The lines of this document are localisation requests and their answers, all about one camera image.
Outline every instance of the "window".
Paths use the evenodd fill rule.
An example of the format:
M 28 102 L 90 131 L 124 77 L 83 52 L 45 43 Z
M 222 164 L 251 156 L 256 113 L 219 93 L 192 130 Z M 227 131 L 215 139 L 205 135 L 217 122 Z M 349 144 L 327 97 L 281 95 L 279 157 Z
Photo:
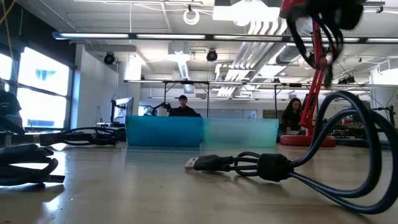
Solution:
M 17 91 L 24 127 L 67 128 L 69 73 L 66 65 L 25 48 L 21 54 Z
M 25 127 L 63 128 L 67 105 L 64 97 L 18 88 L 17 98 Z
M 59 95 L 68 93 L 69 68 L 30 48 L 21 54 L 18 82 Z
M 0 77 L 4 80 L 11 79 L 12 59 L 0 54 Z

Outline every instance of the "security camera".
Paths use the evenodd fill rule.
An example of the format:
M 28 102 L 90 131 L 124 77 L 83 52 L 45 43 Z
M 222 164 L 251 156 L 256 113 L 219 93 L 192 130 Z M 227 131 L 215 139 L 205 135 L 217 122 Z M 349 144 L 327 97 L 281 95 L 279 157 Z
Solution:
M 215 62 L 217 60 L 216 50 L 209 50 L 206 59 L 208 62 Z
M 104 58 L 104 63 L 106 65 L 113 65 L 116 63 L 116 59 L 114 57 L 114 52 L 107 52 Z

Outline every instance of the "black cable bundle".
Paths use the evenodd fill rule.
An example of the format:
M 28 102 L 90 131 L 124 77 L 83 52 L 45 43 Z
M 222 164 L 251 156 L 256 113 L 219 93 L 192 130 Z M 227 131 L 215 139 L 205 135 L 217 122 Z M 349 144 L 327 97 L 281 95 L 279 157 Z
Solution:
M 316 65 L 315 58 L 307 55 L 307 48 L 297 32 L 296 21 L 301 17 L 311 17 L 322 31 L 325 33 L 329 41 L 329 52 L 334 62 L 343 51 L 344 39 L 340 29 L 353 30 L 359 23 L 363 13 L 362 1 L 356 0 L 307 0 L 303 5 L 293 5 L 287 14 L 286 22 L 298 51 L 304 60 L 314 69 L 320 69 Z
M 92 134 L 83 133 L 84 130 L 94 130 Z M 71 146 L 115 146 L 119 141 L 126 140 L 124 128 L 75 128 L 61 133 L 40 134 L 40 145 L 50 146 L 56 143 L 65 143 Z
M 343 98 L 348 100 L 353 107 L 347 110 L 340 111 L 332 117 L 327 124 L 323 124 L 323 117 L 329 104 L 336 98 Z M 369 142 L 370 155 L 370 170 L 364 184 L 353 190 L 340 190 L 329 187 L 325 184 L 319 183 L 316 180 L 308 178 L 302 174 L 294 172 L 294 168 L 307 163 L 319 150 L 321 143 L 331 131 L 333 126 L 342 118 L 348 115 L 357 114 L 366 130 L 366 137 Z M 376 131 L 376 125 L 386 134 L 392 152 L 392 177 L 387 188 L 386 194 L 376 204 L 370 206 L 357 205 L 349 202 L 344 198 L 359 198 L 370 193 L 379 182 L 382 167 L 381 145 Z M 242 152 L 237 157 L 218 157 L 218 156 L 203 156 L 198 159 L 191 159 L 185 166 L 186 170 L 220 170 L 230 171 L 235 170 L 239 175 L 245 177 L 259 176 L 265 180 L 279 182 L 280 180 L 289 177 L 296 178 L 307 184 L 314 190 L 326 196 L 330 200 L 339 205 L 363 214 L 378 214 L 390 208 L 398 197 L 398 134 L 394 130 L 388 120 L 378 113 L 368 110 L 362 101 L 352 93 L 346 91 L 337 91 L 330 93 L 324 100 L 318 111 L 315 129 L 313 132 L 313 139 L 310 149 L 306 155 L 299 160 L 289 161 L 281 154 L 257 154 L 254 152 Z M 247 158 L 244 156 L 252 156 L 257 159 Z M 238 166 L 238 162 L 252 162 L 253 166 Z M 245 172 L 244 170 L 254 170 L 252 172 Z
M 15 186 L 27 183 L 62 183 L 65 176 L 50 175 L 58 166 L 58 160 L 49 158 L 53 152 L 35 144 L 12 146 L 0 149 L 0 185 Z M 11 164 L 46 163 L 44 169 L 31 169 Z

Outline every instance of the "translucent blue bin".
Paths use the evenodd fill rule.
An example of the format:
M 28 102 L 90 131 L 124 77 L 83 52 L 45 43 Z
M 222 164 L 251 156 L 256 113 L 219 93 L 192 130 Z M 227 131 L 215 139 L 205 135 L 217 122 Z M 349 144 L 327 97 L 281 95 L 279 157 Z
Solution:
M 275 147 L 278 119 L 205 118 L 205 146 Z
M 203 118 L 126 116 L 129 146 L 198 147 Z

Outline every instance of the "table surface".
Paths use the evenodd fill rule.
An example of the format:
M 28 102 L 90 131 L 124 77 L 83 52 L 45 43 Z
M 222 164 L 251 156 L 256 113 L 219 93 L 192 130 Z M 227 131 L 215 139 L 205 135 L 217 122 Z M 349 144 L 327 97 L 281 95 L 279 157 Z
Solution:
M 295 179 L 279 183 L 235 172 L 185 172 L 191 158 L 236 156 L 241 151 L 278 152 L 290 160 L 307 148 L 176 149 L 55 146 L 63 185 L 0 187 L 0 223 L 397 223 L 395 204 L 380 215 L 348 211 Z M 379 200 L 388 186 L 391 154 L 374 192 L 356 203 Z M 359 187 L 369 170 L 368 150 L 324 148 L 296 172 L 340 189 Z

